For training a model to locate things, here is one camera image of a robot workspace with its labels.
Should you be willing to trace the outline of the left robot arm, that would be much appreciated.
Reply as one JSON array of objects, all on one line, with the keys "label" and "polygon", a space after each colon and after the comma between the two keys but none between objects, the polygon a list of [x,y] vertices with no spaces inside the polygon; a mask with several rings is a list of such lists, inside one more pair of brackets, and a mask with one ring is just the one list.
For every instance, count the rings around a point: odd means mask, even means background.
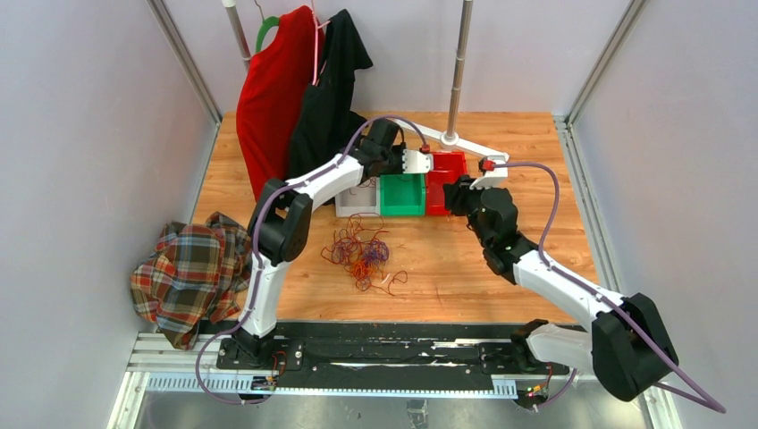
[{"label": "left robot arm", "polygon": [[347,147],[298,178],[271,179],[251,216],[251,283],[232,337],[240,358],[253,369],[274,357],[276,308],[283,280],[307,244],[315,209],[346,189],[383,173],[401,172],[401,150],[393,147],[400,126],[389,115],[361,125]]}]

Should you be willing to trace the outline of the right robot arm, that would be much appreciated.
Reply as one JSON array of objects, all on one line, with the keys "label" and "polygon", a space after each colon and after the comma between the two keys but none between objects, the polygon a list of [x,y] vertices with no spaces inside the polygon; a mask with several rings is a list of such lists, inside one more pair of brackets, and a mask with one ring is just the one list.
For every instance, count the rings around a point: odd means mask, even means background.
[{"label": "right robot arm", "polygon": [[571,272],[518,230],[518,210],[506,189],[473,189],[472,181],[462,175],[443,185],[444,205],[466,218],[486,265],[507,282],[550,300],[581,327],[576,331],[535,319],[516,330],[510,336],[510,360],[518,370],[571,367],[595,376],[613,397],[630,401],[678,367],[649,297],[625,297]]}]

